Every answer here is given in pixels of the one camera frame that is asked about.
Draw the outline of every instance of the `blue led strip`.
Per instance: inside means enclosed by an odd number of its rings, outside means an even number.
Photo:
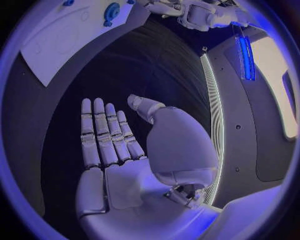
[[[250,80],[251,79],[251,67],[250,67],[250,58],[248,55],[248,49],[246,40],[243,37],[239,38],[239,44],[241,48],[243,63],[244,63],[244,71],[245,71],[245,79]]]
[[[249,38],[246,36],[245,37],[247,48],[248,48],[248,55],[249,55],[249,60],[250,60],[250,70],[251,70],[251,80],[255,80],[255,64],[254,64],[254,59],[253,59],[253,53],[252,53],[252,48],[250,44]]]

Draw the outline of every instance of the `blue component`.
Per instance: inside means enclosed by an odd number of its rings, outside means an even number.
[[[246,41],[243,37],[239,38],[243,63],[244,63],[244,70],[245,70],[245,79],[250,80],[251,79],[251,66],[250,66],[250,58],[248,55],[248,49],[246,45]]]
[[[66,0],[62,5],[65,7],[68,7],[68,6],[73,5],[74,2],[75,2],[75,0]]]
[[[127,3],[130,5],[134,5],[136,4],[136,0],[128,0]]]
[[[251,48],[249,37],[246,36],[245,40],[246,40],[248,54],[249,54],[249,60],[250,60],[251,79],[254,81],[255,80],[255,64],[254,64],[252,48]]]
[[[105,10],[104,12],[104,26],[105,27],[110,27],[111,25],[113,25],[113,23],[111,22],[113,19],[115,19],[120,13],[120,4],[118,4],[117,2],[113,2],[111,3]]]

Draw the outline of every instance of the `gray panel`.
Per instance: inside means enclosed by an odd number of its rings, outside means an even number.
[[[227,60],[241,75],[238,49],[233,46],[224,52]],[[257,141],[256,173],[261,181],[282,180],[292,159],[295,141],[284,135],[281,116],[273,94],[259,69],[255,81],[241,80],[254,117]]]
[[[48,87],[30,71],[19,55],[12,66],[3,98],[3,141],[11,171],[33,208],[45,211],[41,189],[41,154],[54,110],[81,69],[101,50],[125,33],[143,25],[149,13],[136,4],[126,24],[99,36],[78,51]]]
[[[281,182],[262,182],[257,177],[254,116],[240,77],[224,55],[224,51],[234,45],[235,40],[230,38],[208,52],[224,116],[224,161],[213,202],[219,208],[231,200],[274,187]]]

